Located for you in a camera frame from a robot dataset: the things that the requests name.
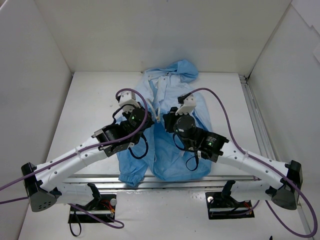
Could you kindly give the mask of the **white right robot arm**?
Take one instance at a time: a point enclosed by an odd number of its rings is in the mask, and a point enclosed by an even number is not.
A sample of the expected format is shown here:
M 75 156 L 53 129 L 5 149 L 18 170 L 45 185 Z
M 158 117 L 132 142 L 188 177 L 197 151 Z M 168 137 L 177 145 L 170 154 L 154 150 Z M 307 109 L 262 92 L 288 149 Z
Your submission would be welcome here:
M 221 200 L 227 206 L 245 201 L 246 197 L 270 200 L 286 210 L 296 210 L 303 183 L 302 165 L 294 160 L 275 161 L 245 151 L 234 141 L 196 126 L 189 113 L 180 114 L 177 107 L 163 115 L 164 128 L 178 138 L 181 149 L 194 154 L 195 164 L 201 159 L 235 167 L 258 178 L 248 184 L 229 180 L 223 187 Z

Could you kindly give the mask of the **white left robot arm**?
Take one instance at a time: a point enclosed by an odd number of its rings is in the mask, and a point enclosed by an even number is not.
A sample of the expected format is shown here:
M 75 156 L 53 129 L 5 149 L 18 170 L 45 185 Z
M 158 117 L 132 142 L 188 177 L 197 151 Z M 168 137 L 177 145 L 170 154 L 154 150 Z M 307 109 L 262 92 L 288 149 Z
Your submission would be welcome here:
M 143 107 L 123 113 L 124 120 L 94 132 L 82 145 L 51 160 L 21 167 L 23 184 L 31 210 L 41 212 L 55 204 L 74 204 L 96 209 L 101 200 L 93 183 L 66 183 L 66 179 L 85 167 L 132 148 L 144 138 L 144 130 L 154 122 Z

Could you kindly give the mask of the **light blue zip jacket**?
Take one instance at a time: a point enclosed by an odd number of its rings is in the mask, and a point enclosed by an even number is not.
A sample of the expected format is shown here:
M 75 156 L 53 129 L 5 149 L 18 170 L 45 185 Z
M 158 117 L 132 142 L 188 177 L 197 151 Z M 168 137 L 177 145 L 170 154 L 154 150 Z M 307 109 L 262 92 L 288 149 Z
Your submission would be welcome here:
M 201 159 L 196 163 L 193 153 L 182 150 L 179 138 L 166 132 L 163 119 L 164 114 L 179 105 L 178 96 L 192 91 L 190 83 L 198 74 L 197 68 L 186 59 L 144 71 L 135 90 L 146 100 L 154 124 L 144 131 L 145 138 L 138 144 L 116 154 L 121 182 L 136 187 L 147 170 L 167 182 L 200 179 L 211 172 L 211 161 Z

